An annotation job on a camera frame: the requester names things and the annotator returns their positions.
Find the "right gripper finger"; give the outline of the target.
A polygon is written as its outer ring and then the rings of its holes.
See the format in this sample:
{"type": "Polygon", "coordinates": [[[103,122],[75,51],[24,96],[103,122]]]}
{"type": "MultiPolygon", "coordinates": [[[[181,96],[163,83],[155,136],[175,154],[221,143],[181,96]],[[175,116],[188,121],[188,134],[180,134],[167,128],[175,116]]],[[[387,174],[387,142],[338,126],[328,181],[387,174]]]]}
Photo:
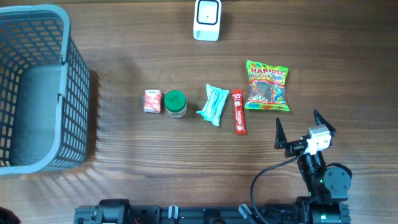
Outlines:
{"type": "Polygon", "coordinates": [[[288,145],[282,123],[279,118],[276,118],[276,133],[275,133],[275,149],[284,149],[288,145]]]}
{"type": "Polygon", "coordinates": [[[330,135],[331,136],[335,135],[336,129],[327,120],[323,118],[323,116],[318,112],[318,110],[314,110],[313,115],[317,126],[324,124],[328,128],[330,135]]]}

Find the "red Nescafe coffee stick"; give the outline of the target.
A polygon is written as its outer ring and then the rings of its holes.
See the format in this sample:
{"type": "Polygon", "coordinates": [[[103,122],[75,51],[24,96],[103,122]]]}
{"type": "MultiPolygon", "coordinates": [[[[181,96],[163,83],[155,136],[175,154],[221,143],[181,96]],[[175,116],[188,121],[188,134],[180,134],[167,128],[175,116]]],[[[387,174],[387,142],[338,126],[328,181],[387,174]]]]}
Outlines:
{"type": "Polygon", "coordinates": [[[244,119],[243,91],[242,89],[232,90],[234,115],[235,115],[235,131],[236,134],[247,134],[244,119]]]}

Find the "green Haribo gummy bag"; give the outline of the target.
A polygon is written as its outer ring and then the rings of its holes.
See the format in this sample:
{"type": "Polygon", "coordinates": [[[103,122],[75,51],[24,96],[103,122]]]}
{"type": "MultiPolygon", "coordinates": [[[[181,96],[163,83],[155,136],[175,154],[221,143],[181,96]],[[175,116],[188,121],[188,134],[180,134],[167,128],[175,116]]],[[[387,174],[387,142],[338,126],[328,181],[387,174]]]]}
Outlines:
{"type": "Polygon", "coordinates": [[[246,69],[249,79],[249,96],[245,109],[290,110],[285,97],[288,67],[247,60],[246,69]]]}

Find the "teal tissue wipes pack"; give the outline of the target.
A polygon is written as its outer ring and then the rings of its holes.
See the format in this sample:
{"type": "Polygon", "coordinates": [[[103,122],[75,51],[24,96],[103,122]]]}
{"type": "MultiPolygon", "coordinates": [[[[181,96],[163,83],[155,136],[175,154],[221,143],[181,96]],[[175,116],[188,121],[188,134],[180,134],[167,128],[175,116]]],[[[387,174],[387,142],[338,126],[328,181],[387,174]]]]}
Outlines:
{"type": "Polygon", "coordinates": [[[209,121],[214,126],[220,125],[221,114],[229,95],[229,90],[223,90],[210,84],[206,84],[207,102],[200,111],[196,111],[200,114],[204,120],[209,121]]]}

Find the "green lid jar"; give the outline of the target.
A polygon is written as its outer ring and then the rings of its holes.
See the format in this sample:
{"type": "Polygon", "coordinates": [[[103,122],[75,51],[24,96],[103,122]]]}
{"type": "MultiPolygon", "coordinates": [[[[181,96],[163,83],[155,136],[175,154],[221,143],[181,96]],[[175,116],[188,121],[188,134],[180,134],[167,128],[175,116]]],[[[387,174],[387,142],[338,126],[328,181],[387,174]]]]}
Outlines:
{"type": "Polygon", "coordinates": [[[187,99],[180,90],[172,90],[165,95],[164,106],[172,118],[182,118],[187,112],[187,99]]]}

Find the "small red white carton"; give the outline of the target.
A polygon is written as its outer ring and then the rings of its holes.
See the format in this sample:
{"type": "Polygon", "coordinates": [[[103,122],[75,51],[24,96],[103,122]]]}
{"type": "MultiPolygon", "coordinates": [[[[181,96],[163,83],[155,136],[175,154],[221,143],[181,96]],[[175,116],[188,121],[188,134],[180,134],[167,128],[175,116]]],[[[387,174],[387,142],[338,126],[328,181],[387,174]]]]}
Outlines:
{"type": "Polygon", "coordinates": [[[161,112],[162,94],[160,90],[144,91],[144,112],[160,113],[161,112]]]}

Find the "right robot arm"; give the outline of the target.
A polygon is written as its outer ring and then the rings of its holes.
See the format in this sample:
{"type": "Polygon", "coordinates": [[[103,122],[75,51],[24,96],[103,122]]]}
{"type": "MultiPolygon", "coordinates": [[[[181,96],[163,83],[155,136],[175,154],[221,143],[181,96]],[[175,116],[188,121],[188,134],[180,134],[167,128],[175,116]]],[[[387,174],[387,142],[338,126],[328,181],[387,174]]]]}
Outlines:
{"type": "Polygon", "coordinates": [[[293,204],[275,205],[266,212],[272,223],[349,224],[348,190],[352,171],[339,163],[327,164],[322,152],[332,146],[336,129],[321,114],[313,112],[314,127],[297,141],[289,142],[280,119],[276,119],[275,148],[284,149],[286,157],[297,159],[298,169],[307,187],[307,197],[297,197],[293,204]]]}

